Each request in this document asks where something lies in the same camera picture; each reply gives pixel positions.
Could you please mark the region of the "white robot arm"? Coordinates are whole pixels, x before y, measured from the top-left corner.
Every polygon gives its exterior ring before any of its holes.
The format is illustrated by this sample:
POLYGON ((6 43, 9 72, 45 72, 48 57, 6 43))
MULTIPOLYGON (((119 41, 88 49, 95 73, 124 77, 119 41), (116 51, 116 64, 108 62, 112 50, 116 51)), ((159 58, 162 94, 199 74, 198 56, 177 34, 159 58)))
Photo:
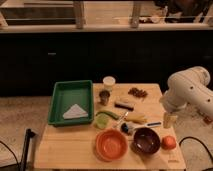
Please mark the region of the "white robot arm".
POLYGON ((183 110, 187 104, 195 105, 213 120, 213 90, 207 87, 210 79, 208 70, 201 66, 173 73, 168 78, 168 90, 159 100, 165 109, 164 128, 168 129, 174 124, 176 112, 183 110))

